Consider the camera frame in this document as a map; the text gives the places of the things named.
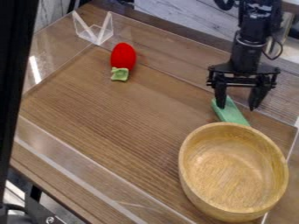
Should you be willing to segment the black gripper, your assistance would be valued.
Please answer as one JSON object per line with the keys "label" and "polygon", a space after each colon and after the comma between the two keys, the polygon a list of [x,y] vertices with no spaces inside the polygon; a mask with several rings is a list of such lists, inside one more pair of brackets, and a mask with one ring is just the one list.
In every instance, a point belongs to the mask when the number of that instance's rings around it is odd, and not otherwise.
{"label": "black gripper", "polygon": [[217,105],[226,108],[228,87],[253,88],[249,96],[249,107],[254,111],[265,100],[272,88],[277,87],[278,67],[262,63],[258,70],[250,73],[240,72],[230,62],[209,67],[208,85],[216,88]]}

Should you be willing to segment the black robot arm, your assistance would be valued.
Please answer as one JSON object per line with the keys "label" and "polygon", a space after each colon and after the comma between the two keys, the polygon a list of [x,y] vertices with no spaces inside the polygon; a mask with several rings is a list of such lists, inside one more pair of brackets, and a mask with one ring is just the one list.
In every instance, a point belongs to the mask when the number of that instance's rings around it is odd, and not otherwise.
{"label": "black robot arm", "polygon": [[250,110],[256,110],[268,93],[277,87],[281,69],[261,62],[262,55],[276,60],[266,53],[269,40],[280,46],[277,33],[284,20],[282,0],[214,0],[225,11],[238,2],[238,30],[234,36],[232,55],[226,63],[209,67],[208,85],[214,88],[217,105],[226,108],[228,88],[252,88],[248,98]]}

